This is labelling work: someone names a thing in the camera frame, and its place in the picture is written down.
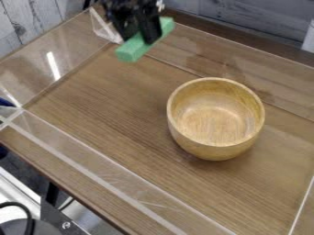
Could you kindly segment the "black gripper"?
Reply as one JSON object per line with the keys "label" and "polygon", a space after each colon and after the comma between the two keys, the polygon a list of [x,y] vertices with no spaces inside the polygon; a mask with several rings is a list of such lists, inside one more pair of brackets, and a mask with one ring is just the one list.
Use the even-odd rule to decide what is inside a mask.
{"label": "black gripper", "polygon": [[[100,4],[123,41],[137,33],[137,22],[144,43],[154,44],[159,40],[159,13],[166,8],[163,0],[100,0]],[[136,17],[132,15],[135,10],[139,10]]]}

